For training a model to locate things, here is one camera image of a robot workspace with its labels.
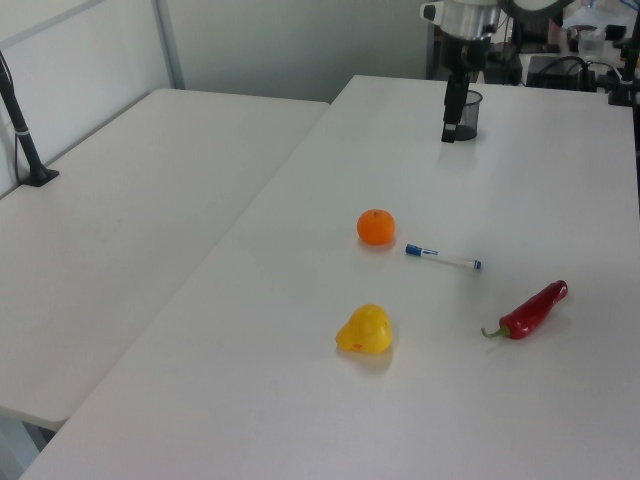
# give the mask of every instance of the chili pepper stem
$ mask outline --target chili pepper stem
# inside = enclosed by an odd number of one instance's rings
[[[507,337],[511,333],[509,327],[501,327],[499,330],[493,333],[487,333],[487,331],[483,328],[481,329],[482,334],[487,338],[495,338],[495,337]]]

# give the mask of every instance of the red chili pepper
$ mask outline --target red chili pepper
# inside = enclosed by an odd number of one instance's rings
[[[519,340],[533,332],[547,318],[553,306],[567,296],[569,292],[564,280],[552,283],[540,293],[534,295],[509,315],[500,319],[500,329],[494,333],[482,334],[487,338],[509,337]]]

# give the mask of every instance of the black stand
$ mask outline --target black stand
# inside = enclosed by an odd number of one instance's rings
[[[18,100],[16,99],[16,95],[13,90],[13,83],[9,78],[9,73],[7,72],[4,63],[1,61],[0,94],[2,95],[2,100],[7,107],[9,117],[13,122],[13,128],[15,129],[16,135],[20,140],[20,145],[22,145],[24,155],[27,158],[27,162],[29,162],[29,168],[31,172],[29,174],[29,178],[24,180],[22,183],[24,183],[25,185],[30,185],[32,187],[41,187],[42,185],[57,177],[59,173],[55,170],[49,170],[45,168],[44,165],[42,165],[40,156],[38,155],[38,151],[36,150],[36,146],[31,139],[29,128],[27,127],[27,123],[25,122],[22,115],[22,110],[20,110],[20,105],[18,105]]]
[[[636,23],[633,26],[631,41],[625,49],[627,59],[624,62],[622,79],[618,85],[609,92],[609,105],[618,105],[621,107],[633,107],[635,105],[635,95],[640,91],[640,83],[634,81],[639,47],[640,13],[636,14]]]

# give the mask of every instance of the cable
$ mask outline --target cable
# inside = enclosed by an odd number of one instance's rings
[[[575,60],[576,62],[578,62],[580,65],[582,66],[586,66],[587,62],[585,62],[582,58],[580,57],[576,57],[575,55],[568,55],[566,57],[561,57],[558,58],[557,60],[554,60],[553,62],[551,62],[550,64],[548,64],[546,67],[544,67],[542,70],[540,70],[538,73],[536,73],[536,79],[538,81],[540,81],[540,77],[542,76],[543,73],[546,73],[547,71],[549,71],[549,69],[551,69],[552,67],[562,63],[562,62],[566,62],[567,60]]]
[[[19,187],[22,185],[22,180],[20,180],[20,174],[18,173],[18,134],[14,135],[14,143],[13,143],[13,172],[16,176],[16,184]]]
[[[498,30],[500,30],[502,28],[502,26],[505,24],[505,22],[509,21],[509,15],[506,16],[506,18],[502,21],[502,23],[500,25],[498,25]],[[507,31],[505,30],[504,32],[504,41],[507,41]]]
[[[9,70],[9,65],[7,61],[4,59],[4,55],[2,54],[2,50],[0,50],[0,62],[2,62],[2,68],[7,72],[7,76],[9,77],[9,83],[11,84],[11,88],[13,88],[13,77],[11,76],[11,70]]]
[[[609,67],[611,70],[613,70],[613,73],[616,74],[616,77],[618,77],[618,81],[622,80],[622,75],[620,74],[620,72],[618,71],[618,69],[616,67],[614,67],[613,65],[609,64],[609,63],[604,63],[604,62],[589,62],[589,65],[604,65],[605,67]]]
[[[2,54],[2,50],[0,50],[0,62],[2,62],[2,68],[7,73],[7,77],[9,77],[9,83],[11,84],[11,89],[13,90],[13,77],[11,76],[11,70],[9,69],[9,65],[7,61],[4,59],[4,55]],[[22,185],[22,180],[20,180],[20,174],[18,173],[18,133],[14,134],[14,142],[13,142],[13,173],[16,176],[16,184],[18,187]]]
[[[571,70],[573,70],[574,68],[576,68],[578,65],[580,65],[580,62],[576,62],[573,65],[571,65],[571,67],[569,67],[569,70],[567,70],[567,73],[565,73],[565,75],[568,77],[569,75],[571,75]]]

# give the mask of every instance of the white wall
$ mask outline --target white wall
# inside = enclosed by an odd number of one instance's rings
[[[105,0],[3,50],[43,163],[145,93],[169,86],[155,18],[153,0]],[[0,121],[2,196],[14,175],[13,128],[1,102]]]
[[[425,78],[422,3],[159,0],[177,84],[326,102],[354,74]]]

